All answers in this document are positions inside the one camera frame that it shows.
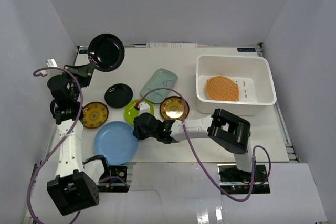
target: green plate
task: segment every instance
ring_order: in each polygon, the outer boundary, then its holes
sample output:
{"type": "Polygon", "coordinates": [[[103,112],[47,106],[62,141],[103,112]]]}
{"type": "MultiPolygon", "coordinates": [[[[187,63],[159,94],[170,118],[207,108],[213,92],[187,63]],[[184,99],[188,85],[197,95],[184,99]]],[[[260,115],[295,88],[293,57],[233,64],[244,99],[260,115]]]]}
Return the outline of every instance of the green plate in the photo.
{"type": "MultiPolygon", "coordinates": [[[[128,122],[129,124],[131,124],[133,126],[134,126],[134,118],[139,115],[139,111],[136,110],[134,108],[134,106],[139,101],[140,101],[140,99],[131,101],[129,104],[127,104],[127,106],[125,108],[125,111],[124,111],[124,116],[125,116],[126,122],[128,122]]],[[[144,99],[143,101],[146,102],[149,105],[149,107],[150,107],[150,113],[152,115],[154,115],[154,107],[153,107],[152,103],[149,102],[149,101],[147,101],[146,99],[144,99]]]]}

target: white table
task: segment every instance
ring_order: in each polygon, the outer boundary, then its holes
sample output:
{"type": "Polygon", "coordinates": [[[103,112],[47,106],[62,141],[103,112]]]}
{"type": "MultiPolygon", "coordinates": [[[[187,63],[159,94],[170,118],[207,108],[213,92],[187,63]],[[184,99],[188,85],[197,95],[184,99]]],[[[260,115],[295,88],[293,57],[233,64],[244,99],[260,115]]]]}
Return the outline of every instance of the white table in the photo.
{"type": "MultiPolygon", "coordinates": [[[[234,48],[137,48],[126,49],[122,65],[113,72],[100,72],[93,74],[89,87],[83,88],[84,104],[93,101],[104,101],[104,94],[108,87],[116,83],[125,83],[133,90],[133,99],[140,98],[140,90],[158,68],[165,68],[178,75],[179,79],[174,87],[179,91],[190,105],[188,119],[199,119],[206,114],[197,110],[196,96],[196,58],[201,54],[239,55],[234,48]]],[[[244,53],[255,56],[255,53],[244,53]]],[[[76,65],[87,64],[86,54],[79,54],[76,65]]],[[[161,118],[159,105],[154,105],[155,116],[161,118]]],[[[109,108],[107,122],[125,121],[124,109],[109,108]]],[[[288,154],[281,134],[275,108],[270,106],[257,116],[244,117],[251,123],[251,145],[262,145],[270,154],[272,162],[287,162],[288,154]]],[[[94,138],[98,129],[84,129],[82,134],[83,160],[96,155],[94,138]]],[[[193,145],[204,162],[234,162],[233,154],[227,152],[209,138],[194,139],[193,145]]],[[[267,157],[261,150],[257,150],[257,161],[266,162],[267,157]]],[[[57,160],[58,154],[51,160],[57,160]]],[[[187,141],[174,144],[163,144],[153,138],[139,143],[139,149],[130,162],[194,162],[187,141]]]]}

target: black plate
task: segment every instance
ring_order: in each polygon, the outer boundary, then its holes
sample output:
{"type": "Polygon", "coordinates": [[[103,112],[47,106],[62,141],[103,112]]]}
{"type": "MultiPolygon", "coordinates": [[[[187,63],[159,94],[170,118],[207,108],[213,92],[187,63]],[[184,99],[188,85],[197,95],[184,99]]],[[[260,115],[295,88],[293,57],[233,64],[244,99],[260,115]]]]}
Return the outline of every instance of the black plate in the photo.
{"type": "Polygon", "coordinates": [[[118,68],[125,57],[125,48],[120,39],[112,34],[101,34],[94,38],[88,48],[90,62],[96,69],[110,72],[118,68]]]}
{"type": "Polygon", "coordinates": [[[119,109],[125,107],[132,101],[133,91],[130,86],[118,83],[107,89],[105,92],[105,101],[108,106],[119,109]]]}

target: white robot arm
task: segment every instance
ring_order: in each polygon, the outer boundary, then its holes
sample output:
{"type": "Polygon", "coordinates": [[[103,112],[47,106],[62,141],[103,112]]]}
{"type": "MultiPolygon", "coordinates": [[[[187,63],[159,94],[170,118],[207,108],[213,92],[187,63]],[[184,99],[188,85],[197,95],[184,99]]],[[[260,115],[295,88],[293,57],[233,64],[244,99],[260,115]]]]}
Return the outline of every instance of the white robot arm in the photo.
{"type": "MultiPolygon", "coordinates": [[[[73,120],[66,120],[57,126],[60,138],[63,137],[73,124],[73,120]]],[[[102,160],[90,161],[83,165],[81,152],[81,136],[83,124],[77,122],[73,131],[59,148],[59,160],[56,177],[60,178],[72,175],[75,170],[85,172],[96,184],[105,172],[102,160]]]]}
{"type": "MultiPolygon", "coordinates": [[[[133,135],[139,140],[156,138],[165,144],[186,140],[181,121],[161,122],[149,113],[140,113],[134,120],[133,135]]],[[[233,153],[238,170],[251,173],[252,150],[250,147],[250,123],[228,111],[216,109],[213,115],[197,120],[185,120],[190,139],[211,138],[221,147],[233,153]]]]}

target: light blue plate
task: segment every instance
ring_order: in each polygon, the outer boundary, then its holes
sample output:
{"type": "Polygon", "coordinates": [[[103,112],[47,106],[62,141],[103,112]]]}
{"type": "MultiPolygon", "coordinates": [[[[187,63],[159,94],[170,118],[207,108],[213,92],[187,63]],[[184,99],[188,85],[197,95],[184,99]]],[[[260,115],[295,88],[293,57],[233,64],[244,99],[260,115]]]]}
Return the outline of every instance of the light blue plate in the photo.
{"type": "Polygon", "coordinates": [[[133,127],[120,121],[105,124],[94,139],[96,154],[104,155],[110,165],[121,165],[131,160],[139,144],[133,136],[133,127]]]}

